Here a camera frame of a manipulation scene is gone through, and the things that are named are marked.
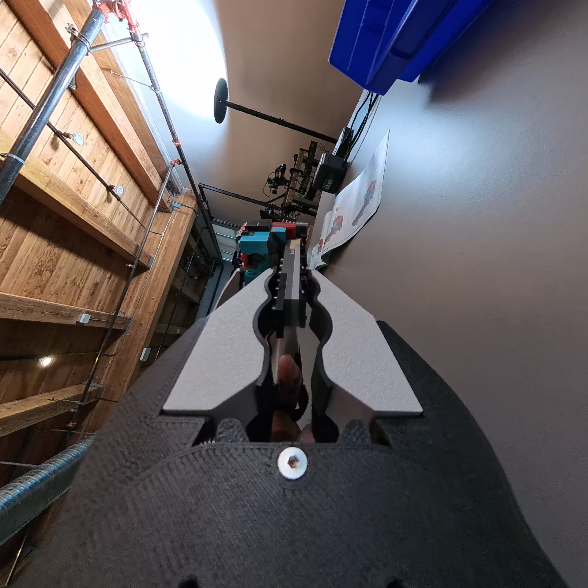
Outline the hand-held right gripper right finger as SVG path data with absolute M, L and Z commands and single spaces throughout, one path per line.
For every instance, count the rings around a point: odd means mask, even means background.
M 374 316 L 313 270 L 310 328 L 318 338 L 313 409 L 337 427 L 351 420 L 418 417 L 423 409 Z

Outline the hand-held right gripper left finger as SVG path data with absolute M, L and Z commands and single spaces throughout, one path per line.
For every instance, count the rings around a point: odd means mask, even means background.
M 230 278 L 163 405 L 164 414 L 208 416 L 215 423 L 233 418 L 247 425 L 259 413 L 256 389 L 270 359 L 259 317 L 272 297 L 268 283 L 275 270 L 266 269 L 242 289 L 238 275 Z

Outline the colourful toy brick model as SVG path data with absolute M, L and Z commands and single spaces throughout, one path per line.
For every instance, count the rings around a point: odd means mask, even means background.
M 270 270 L 270 301 L 262 311 L 262 324 L 277 339 L 283 339 L 287 329 L 305 326 L 308 229 L 305 222 L 263 219 L 243 224 L 236 236 L 241 287 Z

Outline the person's left hand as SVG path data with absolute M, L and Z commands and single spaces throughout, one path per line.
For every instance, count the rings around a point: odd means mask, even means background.
M 315 443 L 312 426 L 301 429 L 292 415 L 302 399 L 303 376 L 290 355 L 283 355 L 277 364 L 277 406 L 273 413 L 270 439 L 273 442 Z

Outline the printed instruction booklet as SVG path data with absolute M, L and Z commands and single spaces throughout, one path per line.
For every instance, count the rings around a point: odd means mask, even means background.
M 311 250 L 310 269 L 328 265 L 330 253 L 353 238 L 377 212 L 389 137 L 387 133 L 362 173 L 336 196 L 332 210 L 324 217 L 319 242 Z

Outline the black box device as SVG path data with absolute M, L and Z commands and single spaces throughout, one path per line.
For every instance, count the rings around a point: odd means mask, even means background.
M 318 192 L 335 194 L 345 177 L 348 162 L 345 158 L 324 152 L 313 178 L 313 188 Z

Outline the thin black rod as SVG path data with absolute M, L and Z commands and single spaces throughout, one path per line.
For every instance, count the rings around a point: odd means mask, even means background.
M 25 70 L 1 67 L 1 129 L 11 139 L 9 146 L 32 114 L 33 107 L 25 99 L 36 105 L 51 78 L 43 59 Z M 121 230 L 138 238 L 146 228 L 152 204 L 70 90 L 59 100 L 49 121 L 63 134 L 82 133 L 84 146 L 59 138 L 46 126 L 30 156 L 38 158 Z M 110 192 L 110 185 L 124 187 L 120 200 Z

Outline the black stand round base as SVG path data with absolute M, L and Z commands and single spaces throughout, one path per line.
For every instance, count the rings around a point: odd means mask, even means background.
M 254 116 L 254 117 L 259 118 L 261 120 L 277 124 L 277 125 L 282 126 L 284 128 L 288 128 L 288 129 L 300 132 L 302 134 L 312 136 L 312 137 L 319 139 L 321 141 L 326 141 L 328 143 L 333 143 L 333 144 L 337 143 L 336 137 L 328 136 L 328 135 L 325 135 L 325 134 L 320 133 L 318 131 L 315 131 L 315 130 L 312 130 L 309 128 L 305 128 L 303 126 L 285 121 L 282 118 L 278 118 L 275 116 L 264 114 L 264 113 L 259 112 L 257 110 L 251 109 L 249 107 L 245 107 L 243 105 L 239 105 L 234 102 L 231 102 L 229 100 L 228 83 L 227 83 L 226 79 L 220 78 L 217 81 L 217 85 L 215 88 L 214 105 L 213 105 L 214 118 L 217 123 L 222 123 L 224 121 L 229 108 L 233 109 L 235 111 L 238 111 L 238 112 L 242 112 L 244 114 Z

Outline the thin metal pipe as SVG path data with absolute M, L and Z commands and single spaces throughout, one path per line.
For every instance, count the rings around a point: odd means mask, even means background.
M 129 28 L 129 33 L 130 33 L 130 37 L 132 38 L 134 44 L 136 45 L 136 47 L 141 55 L 141 58 L 142 58 L 144 67 L 146 69 L 146 72 L 148 74 L 151 86 L 153 88 L 153 91 L 155 92 L 157 99 L 158 99 L 160 109 L 161 109 L 162 114 L 165 118 L 169 132 L 171 134 L 172 143 L 175 145 L 175 148 L 176 148 L 178 155 L 179 155 L 180 163 L 183 166 L 183 169 L 184 169 L 185 174 L 187 176 L 187 180 L 189 182 L 189 185 L 190 185 L 190 187 L 196 197 L 198 207 L 199 207 L 200 211 L 202 212 L 202 217 L 203 217 L 203 220 L 205 223 L 205 228 L 206 228 L 206 230 L 209 234 L 209 237 L 212 241 L 212 245 L 213 245 L 216 257 L 218 258 L 218 260 L 220 260 L 220 262 L 222 262 L 223 261 L 222 252 L 220 250 L 220 247 L 219 247 L 219 244 L 217 241 L 217 236 L 216 236 L 215 230 L 212 225 L 212 216 L 210 214 L 209 206 L 208 206 L 208 204 L 206 204 L 204 202 L 203 197 L 201 195 L 201 192 L 197 188 L 194 177 L 190 171 L 190 167 L 187 163 L 187 159 L 186 159 L 186 156 L 185 156 L 183 148 L 182 148 L 182 143 L 181 143 L 180 138 L 176 132 L 173 120 L 171 118 L 171 114 L 169 112 L 168 106 L 167 106 L 165 98 L 164 98 L 164 94 L 163 94 L 163 92 L 160 88 L 160 85 L 158 83 L 158 79 L 156 77 L 155 70 L 153 69 L 151 58 L 150 58 L 148 51 L 146 49 L 144 36 L 137 27 L 136 28 Z

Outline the thick metal pipe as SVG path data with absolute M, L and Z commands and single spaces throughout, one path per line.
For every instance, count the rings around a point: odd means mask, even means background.
M 74 35 L 69 51 L 40 101 L 33 108 L 32 114 L 12 145 L 11 151 L 4 155 L 4 164 L 1 168 L 1 203 L 8 195 L 25 164 L 26 158 L 46 127 L 59 100 L 68 89 L 84 57 L 90 53 L 92 42 L 104 23 L 105 15 L 100 9 L 100 3 L 95 1 L 89 17 L 81 31 Z

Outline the large blue plastic bin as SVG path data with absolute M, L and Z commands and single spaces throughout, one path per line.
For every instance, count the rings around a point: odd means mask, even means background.
M 329 63 L 385 95 L 457 1 L 346 1 Z

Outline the small blue plastic bin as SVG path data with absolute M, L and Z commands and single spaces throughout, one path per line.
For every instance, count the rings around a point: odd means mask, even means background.
M 413 82 L 423 70 L 439 57 L 493 1 L 457 1 L 440 21 L 430 37 L 407 64 L 398 79 Z

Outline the silver ventilation duct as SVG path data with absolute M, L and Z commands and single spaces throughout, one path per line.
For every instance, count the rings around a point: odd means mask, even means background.
M 53 504 L 70 488 L 92 433 L 1 488 L 1 544 Z

